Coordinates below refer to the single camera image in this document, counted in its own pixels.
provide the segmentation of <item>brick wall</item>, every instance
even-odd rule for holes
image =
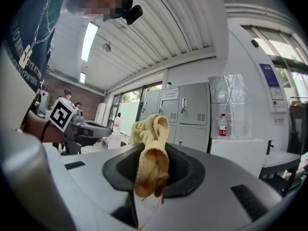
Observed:
[[[83,110],[84,118],[87,120],[95,119],[97,106],[99,103],[103,102],[103,96],[71,85],[47,74],[44,75],[43,79],[45,80],[45,83],[48,83],[46,91],[51,95],[48,104],[49,109],[51,109],[51,106],[53,106],[54,102],[59,96],[64,97],[63,90],[68,89],[72,91],[72,103],[82,103],[80,109]]]

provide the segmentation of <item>window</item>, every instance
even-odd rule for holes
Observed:
[[[121,133],[130,136],[131,127],[136,122],[136,116],[139,109],[140,97],[142,89],[134,90],[123,94],[119,106],[121,113]]]
[[[276,71],[278,75],[280,76],[282,82],[283,82],[283,87],[284,88],[291,88],[290,81],[288,79],[287,73],[284,68],[276,67]]]
[[[111,110],[110,110],[110,113],[109,113],[109,119],[108,119],[108,123],[107,123],[107,127],[113,129],[114,127],[114,121],[115,121],[115,118],[118,114],[118,109],[119,109],[119,100],[121,98],[122,94],[119,94],[119,95],[115,95],[114,96],[114,99],[112,101],[112,106],[111,106]]]
[[[305,69],[308,73],[308,56],[296,39],[283,32],[266,28],[244,26],[244,29],[267,55],[272,55],[269,57],[275,64],[287,97],[308,97],[308,75],[302,74]]]
[[[308,97],[308,85],[306,81],[307,76],[306,75],[303,76],[302,74],[299,74],[297,72],[293,72],[292,76],[298,91],[298,95],[300,97]]]
[[[265,53],[267,55],[275,55],[275,53],[272,51],[272,49],[270,48],[270,46],[268,46],[268,44],[261,39],[258,34],[256,34],[253,30],[251,30],[250,28],[245,28],[245,30],[250,33],[250,35],[254,38],[255,41],[258,42],[258,44],[261,46],[261,48],[265,51]]]
[[[269,41],[278,51],[280,56],[288,59],[297,60],[299,62],[302,61],[292,46],[288,45],[287,43],[282,43],[274,40],[269,40]]]
[[[114,96],[107,126],[113,129],[114,120],[121,113],[121,133],[130,136],[133,123],[139,120],[146,92],[161,88],[161,82],[154,83]]]
[[[276,55],[263,39],[255,38],[255,41],[259,43],[259,45],[261,46],[261,48],[265,51],[267,55]]]

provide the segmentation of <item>blue sign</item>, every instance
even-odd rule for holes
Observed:
[[[278,80],[269,64],[259,64],[269,87],[279,87]]]

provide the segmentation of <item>locker vent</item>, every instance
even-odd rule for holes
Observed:
[[[205,114],[198,114],[198,121],[205,121]]]
[[[170,119],[176,119],[177,113],[170,113]]]

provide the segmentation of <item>locker handle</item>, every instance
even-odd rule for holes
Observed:
[[[186,98],[182,98],[182,108],[186,108]]]

